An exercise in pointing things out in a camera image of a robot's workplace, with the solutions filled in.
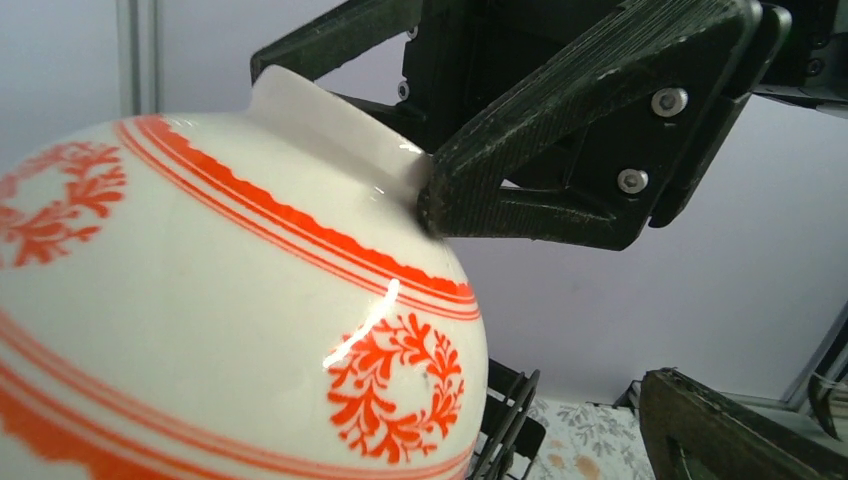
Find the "black wire dish rack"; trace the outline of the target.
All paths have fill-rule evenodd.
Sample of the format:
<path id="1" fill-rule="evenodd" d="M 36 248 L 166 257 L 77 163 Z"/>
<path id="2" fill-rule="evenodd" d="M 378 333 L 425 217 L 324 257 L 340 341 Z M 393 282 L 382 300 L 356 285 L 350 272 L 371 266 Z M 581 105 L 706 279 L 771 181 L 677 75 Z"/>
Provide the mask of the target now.
<path id="1" fill-rule="evenodd" d="M 467 479 L 530 477 L 546 436 L 545 427 L 529 416 L 539 379 L 539 370 L 519 372 L 489 360 L 486 405 Z"/>

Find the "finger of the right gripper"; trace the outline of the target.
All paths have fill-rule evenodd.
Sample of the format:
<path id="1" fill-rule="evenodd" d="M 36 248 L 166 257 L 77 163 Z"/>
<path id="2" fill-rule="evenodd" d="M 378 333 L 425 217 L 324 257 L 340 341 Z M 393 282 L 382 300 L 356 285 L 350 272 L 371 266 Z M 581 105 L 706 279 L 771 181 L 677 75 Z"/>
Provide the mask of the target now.
<path id="1" fill-rule="evenodd" d="M 271 66 L 314 81 L 385 40 L 416 26 L 422 1 L 346 1 L 257 50 L 250 59 L 251 81 Z"/>

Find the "red white patterned bowl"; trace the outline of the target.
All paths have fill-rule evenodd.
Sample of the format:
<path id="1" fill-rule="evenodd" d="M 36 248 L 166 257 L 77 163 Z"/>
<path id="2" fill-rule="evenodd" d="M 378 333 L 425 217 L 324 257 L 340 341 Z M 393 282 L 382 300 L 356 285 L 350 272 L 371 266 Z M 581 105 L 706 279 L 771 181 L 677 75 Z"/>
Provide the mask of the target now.
<path id="1" fill-rule="evenodd" d="M 462 479 L 481 311 L 415 143 L 281 67 L 1 173 L 5 479 Z"/>

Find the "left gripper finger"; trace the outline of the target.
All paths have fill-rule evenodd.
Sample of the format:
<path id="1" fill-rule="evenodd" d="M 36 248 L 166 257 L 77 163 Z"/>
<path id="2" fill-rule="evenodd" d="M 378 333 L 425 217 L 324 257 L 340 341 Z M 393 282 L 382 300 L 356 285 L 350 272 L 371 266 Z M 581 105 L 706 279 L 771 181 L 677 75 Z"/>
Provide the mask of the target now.
<path id="1" fill-rule="evenodd" d="M 847 456 L 675 369 L 641 381 L 639 424 L 657 479 L 845 479 Z"/>

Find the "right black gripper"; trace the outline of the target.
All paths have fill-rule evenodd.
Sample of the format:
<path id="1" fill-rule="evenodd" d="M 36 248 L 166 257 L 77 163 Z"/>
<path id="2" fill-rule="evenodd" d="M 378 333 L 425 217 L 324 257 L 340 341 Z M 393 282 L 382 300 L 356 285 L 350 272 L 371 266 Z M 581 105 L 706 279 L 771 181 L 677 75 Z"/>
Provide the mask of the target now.
<path id="1" fill-rule="evenodd" d="M 406 97 L 432 236 L 630 246 L 688 206 L 748 100 L 847 109 L 843 1 L 424 1 Z"/>

